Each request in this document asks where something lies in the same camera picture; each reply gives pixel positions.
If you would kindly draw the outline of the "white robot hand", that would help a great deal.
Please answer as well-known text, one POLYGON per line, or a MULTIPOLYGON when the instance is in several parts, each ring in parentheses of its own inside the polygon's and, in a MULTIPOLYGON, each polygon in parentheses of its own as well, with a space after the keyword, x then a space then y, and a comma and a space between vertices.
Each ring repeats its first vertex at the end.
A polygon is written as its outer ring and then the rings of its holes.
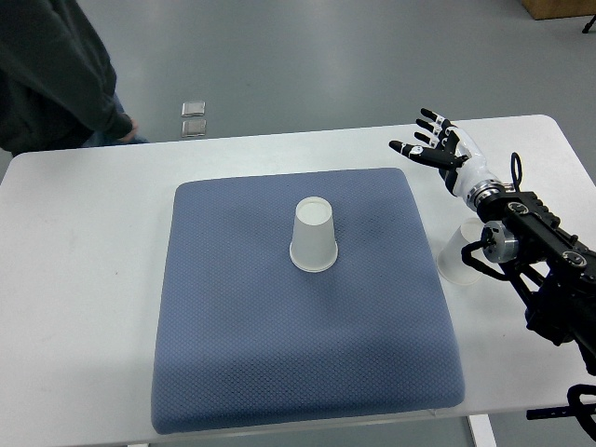
POLYGON ((499 191, 499 180, 488 169, 479 146, 464 130, 427 108, 421 108, 420 114, 423 118, 417 118, 415 124, 423 133, 415 132, 414 137, 426 146, 390 141, 392 150, 415 163, 441 169, 440 176, 453 196, 479 198, 499 191))

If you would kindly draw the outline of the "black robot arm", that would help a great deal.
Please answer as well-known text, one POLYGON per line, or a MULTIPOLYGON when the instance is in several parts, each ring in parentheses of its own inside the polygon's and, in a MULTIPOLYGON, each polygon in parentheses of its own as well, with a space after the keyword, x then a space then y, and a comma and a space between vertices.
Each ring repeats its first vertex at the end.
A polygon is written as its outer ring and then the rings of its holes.
POLYGON ((552 197, 572 190, 569 174, 595 204, 595 187, 572 156, 557 123, 545 115, 452 122, 423 109, 414 142, 390 148, 437 169, 446 189, 461 198, 483 223, 478 240, 461 250, 464 265, 509 283, 525 305, 528 330, 554 345, 575 343, 588 374, 595 373, 595 252, 565 232, 560 218, 531 191, 522 191, 522 156, 555 170, 551 179, 532 172, 552 197))

